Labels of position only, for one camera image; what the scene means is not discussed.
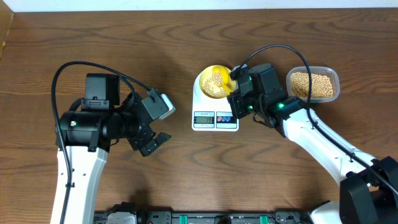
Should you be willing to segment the yellow measuring scoop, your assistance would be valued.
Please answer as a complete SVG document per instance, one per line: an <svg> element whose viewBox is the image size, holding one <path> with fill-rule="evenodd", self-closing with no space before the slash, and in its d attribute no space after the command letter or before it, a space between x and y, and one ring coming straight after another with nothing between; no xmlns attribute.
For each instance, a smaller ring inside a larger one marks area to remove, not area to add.
<svg viewBox="0 0 398 224"><path fill-rule="evenodd" d="M224 96L230 95L236 88L236 82L231 79L229 71L224 66L215 66L212 68L212 77L214 78L216 91Z"/></svg>

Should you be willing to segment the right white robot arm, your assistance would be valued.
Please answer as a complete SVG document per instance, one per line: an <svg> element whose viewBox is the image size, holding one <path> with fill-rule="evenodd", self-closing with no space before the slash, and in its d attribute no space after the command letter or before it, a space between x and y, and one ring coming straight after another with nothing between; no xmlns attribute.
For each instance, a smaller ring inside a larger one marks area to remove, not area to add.
<svg viewBox="0 0 398 224"><path fill-rule="evenodd" d="M237 66L230 76L237 83L227 97L233 116L260 116L260 124L304 148L338 184L339 202L314 208L310 222L397 223L395 159L376 159L343 139L301 98L287 96L271 64Z"/></svg>

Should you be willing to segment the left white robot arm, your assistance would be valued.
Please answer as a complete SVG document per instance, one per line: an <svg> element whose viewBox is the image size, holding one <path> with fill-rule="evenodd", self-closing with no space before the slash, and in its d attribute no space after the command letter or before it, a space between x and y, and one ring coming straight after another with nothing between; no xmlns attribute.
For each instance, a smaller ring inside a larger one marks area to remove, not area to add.
<svg viewBox="0 0 398 224"><path fill-rule="evenodd" d="M121 80L87 74L85 97L71 105L55 128L58 180L51 223L93 223L98 184L113 144L127 139L146 157L171 138L150 127L175 111L168 96L153 88L146 98L132 91L121 101Z"/></svg>

